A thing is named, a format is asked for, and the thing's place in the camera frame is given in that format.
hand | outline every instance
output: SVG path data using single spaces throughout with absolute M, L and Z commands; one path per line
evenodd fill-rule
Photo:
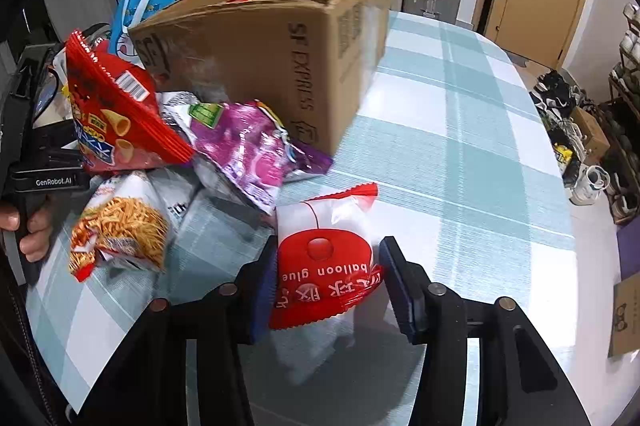
M 8 203 L 0 202 L 0 229 L 16 231 L 20 225 L 20 214 L 15 207 Z M 33 213 L 27 222 L 29 234 L 20 240 L 20 252 L 27 261 L 33 263 L 45 257 L 49 250 L 49 238 L 53 227 L 51 226 L 50 200 Z

red and white packet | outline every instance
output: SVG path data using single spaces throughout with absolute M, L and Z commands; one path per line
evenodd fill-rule
M 342 314 L 380 285 L 366 212 L 377 184 L 276 208 L 278 288 L 271 329 Z

table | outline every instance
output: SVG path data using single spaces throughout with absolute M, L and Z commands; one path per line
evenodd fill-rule
M 464 298 L 513 297 L 568 369 L 577 270 L 567 201 L 543 125 L 500 48 L 463 28 L 392 13 L 385 56 L 334 167 L 288 184 L 280 203 L 369 181 L 380 187 L 370 212 L 379 238 L 394 235 L 407 260 Z M 152 298 L 202 297 L 255 259 L 270 234 L 254 210 L 199 191 L 166 274 L 96 269 L 79 284 L 66 264 L 83 204 L 76 201 L 27 299 L 38 348 L 76 410 Z M 424 347 L 399 333 L 380 287 L 341 316 L 273 331 L 241 355 L 259 425 L 405 425 Z M 468 425 L 478 364 L 470 341 Z

cardboard box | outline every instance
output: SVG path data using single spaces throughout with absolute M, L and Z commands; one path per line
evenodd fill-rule
M 575 107 L 571 112 L 571 118 L 580 128 L 582 135 L 586 137 L 586 140 L 582 143 L 587 151 L 587 158 L 584 163 L 588 166 L 599 163 L 609 149 L 609 141 L 598 121 L 593 115 L 578 107 Z
M 178 0 L 130 29 L 159 90 L 257 98 L 333 154 L 384 53 L 390 0 L 228 1 Z
M 614 287 L 609 357 L 640 348 L 640 272 Z

blue paper bag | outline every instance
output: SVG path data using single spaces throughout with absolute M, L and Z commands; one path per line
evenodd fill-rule
M 135 27 L 140 21 L 153 16 L 160 9 L 170 5 L 175 0 L 120 0 L 111 24 L 111 39 L 109 53 L 126 61 L 145 68 L 138 57 L 131 39 L 127 33 L 129 27 Z

